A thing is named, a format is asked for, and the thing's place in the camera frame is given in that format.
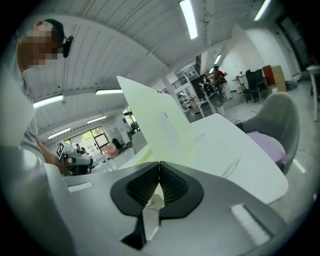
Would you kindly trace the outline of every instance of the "gray floor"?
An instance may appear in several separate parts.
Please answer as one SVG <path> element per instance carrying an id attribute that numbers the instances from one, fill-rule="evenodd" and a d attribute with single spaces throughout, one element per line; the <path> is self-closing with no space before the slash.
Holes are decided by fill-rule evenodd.
<path id="1" fill-rule="evenodd" d="M 287 223 L 310 209 L 314 195 L 319 192 L 320 187 L 320 120 L 313 121 L 314 108 L 310 88 L 310 81 L 301 81 L 295 90 L 288 92 L 298 108 L 299 145 L 295 161 L 286 174 L 288 191 L 282 198 L 270 204 Z M 234 95 L 235 100 L 241 101 L 240 96 Z M 225 118 L 232 123 L 244 121 L 256 115 L 261 108 L 262 104 L 251 102 L 227 106 Z"/>

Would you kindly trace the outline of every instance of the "window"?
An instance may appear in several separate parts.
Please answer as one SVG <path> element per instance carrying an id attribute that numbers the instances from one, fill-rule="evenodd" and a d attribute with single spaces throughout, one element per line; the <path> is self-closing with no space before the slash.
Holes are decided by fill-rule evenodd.
<path id="1" fill-rule="evenodd" d="M 104 134 L 94 138 L 99 147 L 108 144 L 108 140 Z"/>
<path id="2" fill-rule="evenodd" d="M 82 134 L 81 142 L 84 142 L 85 140 L 89 139 L 92 137 L 92 133 L 90 130 L 86 131 L 85 133 Z"/>
<path id="3" fill-rule="evenodd" d="M 89 154 L 93 155 L 98 152 L 101 155 L 102 147 L 105 148 L 110 145 L 101 126 L 67 139 L 64 142 L 72 145 L 74 148 L 76 144 L 79 144 L 80 147 L 84 147 Z"/>
<path id="4" fill-rule="evenodd" d="M 99 126 L 97 128 L 92 129 L 91 132 L 92 132 L 93 137 L 97 137 L 97 136 L 103 134 L 104 130 L 102 129 L 101 126 Z"/>

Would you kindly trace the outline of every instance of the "red shirt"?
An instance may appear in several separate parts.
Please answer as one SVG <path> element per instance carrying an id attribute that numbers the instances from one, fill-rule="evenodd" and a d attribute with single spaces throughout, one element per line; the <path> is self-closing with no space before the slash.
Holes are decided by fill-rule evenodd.
<path id="1" fill-rule="evenodd" d="M 225 79 L 225 74 L 221 71 L 221 70 L 218 70 L 215 72 L 215 75 L 219 78 L 218 81 L 220 84 L 226 84 L 227 81 Z"/>

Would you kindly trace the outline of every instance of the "gray chair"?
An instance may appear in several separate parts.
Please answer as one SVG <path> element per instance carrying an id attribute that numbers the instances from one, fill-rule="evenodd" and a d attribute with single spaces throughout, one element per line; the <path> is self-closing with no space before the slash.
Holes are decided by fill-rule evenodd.
<path id="1" fill-rule="evenodd" d="M 297 106 L 289 94 L 271 94 L 256 116 L 236 126 L 246 134 L 258 131 L 280 142 L 285 157 L 278 163 L 278 167 L 284 174 L 288 172 L 298 149 L 300 135 Z"/>

